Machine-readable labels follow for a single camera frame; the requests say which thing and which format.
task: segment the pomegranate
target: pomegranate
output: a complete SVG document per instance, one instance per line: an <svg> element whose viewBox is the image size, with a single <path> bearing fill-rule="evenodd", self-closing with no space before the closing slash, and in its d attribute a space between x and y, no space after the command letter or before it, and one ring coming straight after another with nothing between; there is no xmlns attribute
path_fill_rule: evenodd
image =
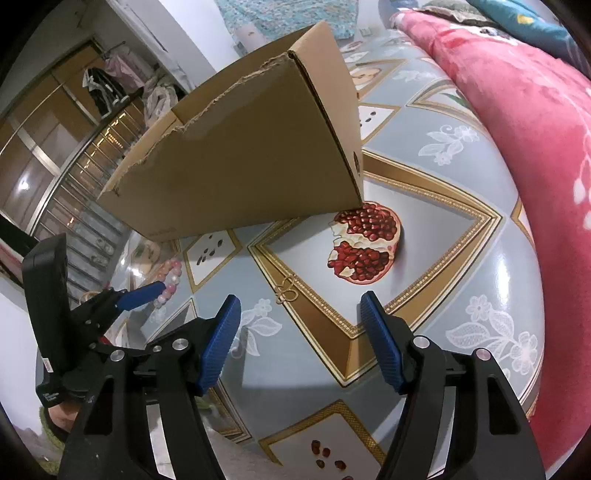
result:
<svg viewBox="0 0 591 480"><path fill-rule="evenodd" d="M336 238L327 266L337 277L368 285L392 267L402 227L393 210L364 202L360 209L337 213L330 227Z"/></svg>

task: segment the gold border pattern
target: gold border pattern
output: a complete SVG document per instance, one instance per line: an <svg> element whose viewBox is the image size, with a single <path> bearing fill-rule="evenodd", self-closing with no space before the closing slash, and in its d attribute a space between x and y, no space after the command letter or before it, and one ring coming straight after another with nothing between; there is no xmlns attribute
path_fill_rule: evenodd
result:
<svg viewBox="0 0 591 480"><path fill-rule="evenodd" d="M215 403L216 407L227 417L230 417L234 423L236 423L237 427L235 428L228 428L218 432L220 435L223 435L227 439L233 441L234 443L240 443L244 440L248 440L252 438L251 433L246 428L246 425L240 418L240 415L234 408L232 404L232 400L230 400L230 396L228 392L226 392L226 388L223 386L222 380L218 379L215 386L210 387L207 390L207 394Z"/></svg>
<svg viewBox="0 0 591 480"><path fill-rule="evenodd" d="M431 202L442 202L475 219L428 271L385 306L388 313L405 318L410 328L416 329L473 265L502 217L481 200L437 177L373 153L364 152L364 155L368 177L423 196ZM326 368L342 387L347 387L376 364L363 327L344 319L268 246L303 220L273 223L248 245L248 251L272 288L290 278L302 293L283 305Z"/></svg>
<svg viewBox="0 0 591 480"><path fill-rule="evenodd" d="M528 239L529 243L531 244L531 248L533 248L535 251L534 239L532 238L532 236L528 232L528 230L525 227L525 225L523 224L523 222L521 220L519 220L519 215L521 215L521 212L523 210L524 210L523 203L521 202L521 198L518 197L517 203L515 204L515 207L513 208L513 211L511 212L511 220L513 220L515 222L515 224L517 225L517 227L519 227L519 230L521 230L523 232L523 234L525 235L525 237Z"/></svg>
<svg viewBox="0 0 591 480"><path fill-rule="evenodd" d="M183 303L178 309L176 309L172 314L168 316L168 318L162 322L162 324L156 329L156 331L150 335L150 338L146 339L146 343L150 343L154 340L162 330L164 330L170 322L172 322L173 318L175 318L178 314L180 314L185 307L189 306L189 308L193 308L193 318L197 317L197 307L195 306L195 301L193 297L189 297L189 299Z"/></svg>
<svg viewBox="0 0 591 480"><path fill-rule="evenodd" d="M429 100L433 95L441 92L442 90L446 90L448 88L455 88L457 90L457 86L450 80L450 79L439 79L435 80L433 83L430 83L425 87L422 91L416 94L410 101L407 103L407 106L416 107L416 108L423 108L425 110L431 110L433 112L442 113L443 115L448 115L457 120L460 120L471 127L474 127L482 134L486 135L488 138L491 137L490 133L486 129L484 125L478 120L478 116L474 113L474 116L470 116L460 109L456 109L445 103L435 102Z"/></svg>
<svg viewBox="0 0 591 480"><path fill-rule="evenodd" d="M389 66L389 68L384 67L384 69L380 73L378 73L377 77L373 81L369 82L368 85L363 87L361 90L357 90L357 98L362 99L372 89L374 89L380 83L382 83L384 81L384 79L388 75L390 75L390 73L392 73L394 70L396 70L397 68L404 65L406 62L407 62L406 59L382 59L382 60L360 61L359 63L355 63L355 64L351 65L351 67L349 68L349 73L351 72L351 70L360 69L363 67L368 67L368 66L374 65L374 64L382 64L382 63L391 64Z"/></svg>
<svg viewBox="0 0 591 480"><path fill-rule="evenodd" d="M377 134L391 119L394 115L396 115L400 110L401 107L396 105L386 105L384 103L363 103L359 102L359 106L374 106L376 108L387 108L388 110L392 110L392 113L389 114L383 121L380 123L379 127L377 127L373 132L371 132L367 137L361 140L361 144L365 145L369 142L375 134Z"/></svg>
<svg viewBox="0 0 591 480"><path fill-rule="evenodd" d="M197 290L199 290L201 287L203 287L209 280L211 280L213 278L213 276L219 272L232 258L234 258L234 256L240 251L242 250L242 244L240 243L240 240L238 240L238 237L236 236L236 234L234 233L234 230L226 230L226 232L228 233L228 236L230 237L230 240L232 240L232 243L234 244L234 250L232 251L232 253L230 255L228 255L223 261L222 263L220 263L216 268L214 268L208 275L207 277L205 277L201 282L199 282L197 285L195 285L195 280L193 278L193 273L191 271L191 265L189 263L189 250L191 249L191 247L197 243L197 241L203 236L203 235L199 235L195 240L193 240L189 246L183 251L183 258L184 258L184 263L185 263L185 269L187 271L187 278L189 279L189 284L191 285L191 291L193 293L195 293Z"/></svg>
<svg viewBox="0 0 591 480"><path fill-rule="evenodd" d="M355 413L347 406L347 404L343 400L337 400L334 403L331 403L327 407L323 408L320 411L310 415L309 417L300 420L298 423L287 427L280 432L274 433L273 435L269 435L261 440L259 440L259 445L261 446L262 450L267 454L267 456L275 463L282 465L279 459L271 450L271 445L274 443L280 442L281 440L285 440L292 435L302 432L303 430L316 425L317 423L321 422L324 419L327 419L331 415L338 414L341 415L344 420L349 424L351 429L355 432L359 440L365 445L365 447L369 450L369 453L376 459L376 461L383 465L384 461L386 460L386 455L384 451L380 448L379 444L374 440L371 434L365 429L363 424L359 421Z"/></svg>
<svg viewBox="0 0 591 480"><path fill-rule="evenodd" d="M473 218L475 222L472 226L464 232L464 234L456 241L454 245L434 264L425 274L413 282L406 290L399 294L395 299L390 301L384 308L386 312L392 313L404 303L408 302L414 295L416 295L429 281L431 281L443 268L445 268L451 260L471 241L474 237L489 223L491 217L486 213L479 211L469 205L443 196L438 193L430 192L426 189L407 185L405 183L387 179L379 175L365 172L365 176L395 187L406 192L413 193L429 200L442 203L446 206L452 207L462 213L465 213ZM263 255L270 260L286 277L293 279L293 284L304 295L306 295L324 314L339 328L341 328L351 339L358 337L364 332L361 325L353 325L338 313L332 306L324 301L306 282L304 282L289 266L283 263L279 257L273 253L269 244L283 236L289 230L302 223L305 218L298 218L292 220L284 220L277 222L267 230L267 234L261 237L256 243L249 246L255 259L258 255Z"/></svg>

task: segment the box flap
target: box flap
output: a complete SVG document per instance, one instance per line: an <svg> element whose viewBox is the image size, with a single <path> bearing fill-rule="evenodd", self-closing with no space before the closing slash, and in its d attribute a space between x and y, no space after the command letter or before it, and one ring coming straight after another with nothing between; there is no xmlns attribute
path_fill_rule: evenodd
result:
<svg viewBox="0 0 591 480"><path fill-rule="evenodd" d="M184 124L187 123L195 115L204 110L214 98L228 90L234 83L240 80L240 78L256 72L269 59L278 57L282 53L288 51L293 43L310 28L311 27L302 28L286 35L285 37L270 42L267 45L256 49L246 57L242 57L228 65L209 80L203 82L190 95L183 98L173 107L173 112L181 122Z"/></svg>
<svg viewBox="0 0 591 480"><path fill-rule="evenodd" d="M290 48L310 81L349 164L359 191L363 192L363 155L359 130L357 90L330 26L318 22Z"/></svg>
<svg viewBox="0 0 591 480"><path fill-rule="evenodd" d="M109 178L103 188L103 192L112 190L123 174L130 166L142 161L150 149L166 134L175 127L182 127L183 124L178 120L174 112L169 111L154 122L151 128L144 133L139 140L130 149L127 155L119 164L119 167Z"/></svg>
<svg viewBox="0 0 591 480"><path fill-rule="evenodd" d="M99 203L158 241L354 208L361 197L299 65L284 53L170 131Z"/></svg>

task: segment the white wall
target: white wall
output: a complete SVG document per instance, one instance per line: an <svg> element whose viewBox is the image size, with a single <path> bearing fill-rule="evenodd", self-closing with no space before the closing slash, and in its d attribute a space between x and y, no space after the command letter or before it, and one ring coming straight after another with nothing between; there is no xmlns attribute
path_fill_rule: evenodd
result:
<svg viewBox="0 0 591 480"><path fill-rule="evenodd" d="M178 19L160 0L106 1L185 90L191 91L215 73Z"/></svg>
<svg viewBox="0 0 591 480"><path fill-rule="evenodd" d="M217 72L239 58L215 0L160 0Z"/></svg>
<svg viewBox="0 0 591 480"><path fill-rule="evenodd" d="M94 38L105 50L124 41L148 64L154 65L157 62L152 52L134 35L105 0L93 0L85 10L84 16L80 20L80 26L92 32Z"/></svg>
<svg viewBox="0 0 591 480"><path fill-rule="evenodd" d="M41 433L35 393L37 343L24 292L0 275L0 401L10 421Z"/></svg>
<svg viewBox="0 0 591 480"><path fill-rule="evenodd" d="M80 0L64 0L43 19L0 86L0 115L41 72L90 38L90 32L77 26L76 15L85 8Z"/></svg>
<svg viewBox="0 0 591 480"><path fill-rule="evenodd" d="M156 62L105 0L63 0L34 31L0 86L0 116L29 83L93 37L103 48L125 40L148 63Z"/></svg>

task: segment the red blanket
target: red blanket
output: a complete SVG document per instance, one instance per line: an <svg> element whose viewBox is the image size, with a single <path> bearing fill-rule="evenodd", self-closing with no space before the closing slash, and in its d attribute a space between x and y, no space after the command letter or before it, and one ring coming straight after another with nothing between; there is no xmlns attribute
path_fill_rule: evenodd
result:
<svg viewBox="0 0 591 480"><path fill-rule="evenodd" d="M548 467L591 423L591 82L535 47L478 27L414 11L394 19L469 99L527 210L546 328L531 426Z"/></svg>

